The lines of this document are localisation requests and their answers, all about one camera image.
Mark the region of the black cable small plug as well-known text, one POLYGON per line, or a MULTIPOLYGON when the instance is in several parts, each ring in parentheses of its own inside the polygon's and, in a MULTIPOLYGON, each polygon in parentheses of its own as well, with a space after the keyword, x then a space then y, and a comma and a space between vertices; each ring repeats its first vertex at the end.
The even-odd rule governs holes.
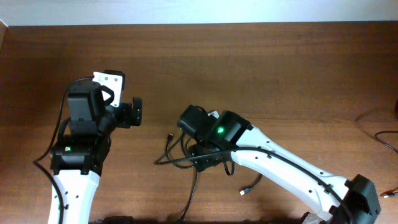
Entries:
MULTIPOLYGON (((386 147, 388 147, 389 149, 392 149, 395 153, 397 153, 397 149, 393 146, 391 146, 390 144, 388 144, 387 142, 383 141, 379 136, 382 134, 397 134, 396 130, 385 130, 385 131, 379 131, 377 133, 374 134, 374 138, 376 141, 380 142, 381 144, 385 145, 386 147)), ((395 197, 397 196, 397 191, 390 191, 388 193, 384 193, 381 194, 382 198, 391 198, 391 197, 395 197)))

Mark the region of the black cable white-tipped plug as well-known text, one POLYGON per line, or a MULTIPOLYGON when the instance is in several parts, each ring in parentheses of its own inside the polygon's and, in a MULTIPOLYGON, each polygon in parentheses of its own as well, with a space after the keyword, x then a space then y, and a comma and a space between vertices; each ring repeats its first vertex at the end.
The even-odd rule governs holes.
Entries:
MULTIPOLYGON (((231 161, 231 168, 228 167, 228 161, 226 159, 224 159, 222 161, 222 163, 223 163, 224 171, 226 172, 226 175, 233 176, 235 173, 235 169, 236 169, 235 162, 231 161)), ((258 173, 257 177, 254 179, 254 181, 251 184, 241 188, 241 190, 239 191, 240 196, 246 195, 250 191, 252 191, 258 185, 258 183, 261 181, 262 177, 263 177, 263 175, 258 173)))

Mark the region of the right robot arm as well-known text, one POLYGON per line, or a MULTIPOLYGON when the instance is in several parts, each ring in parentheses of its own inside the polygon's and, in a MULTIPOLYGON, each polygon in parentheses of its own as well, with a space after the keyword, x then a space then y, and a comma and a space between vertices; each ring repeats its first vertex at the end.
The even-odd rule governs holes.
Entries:
POLYGON ((374 223, 381 205, 374 183, 362 175, 349 180, 318 168, 276 144, 232 111, 207 113, 190 105, 178 127, 195 140, 189 160, 197 171, 227 161, 252 169, 305 203, 307 223, 374 223))

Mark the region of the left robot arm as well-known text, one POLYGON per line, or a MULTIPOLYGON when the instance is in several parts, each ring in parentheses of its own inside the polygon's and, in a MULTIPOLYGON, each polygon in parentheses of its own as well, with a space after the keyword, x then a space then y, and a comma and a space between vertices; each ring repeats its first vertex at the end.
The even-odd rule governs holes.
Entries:
POLYGON ((98 82, 73 84, 64 120, 51 148, 54 185, 49 223, 88 223, 103 162, 116 128, 140 126, 142 99, 113 104, 115 91, 98 82))

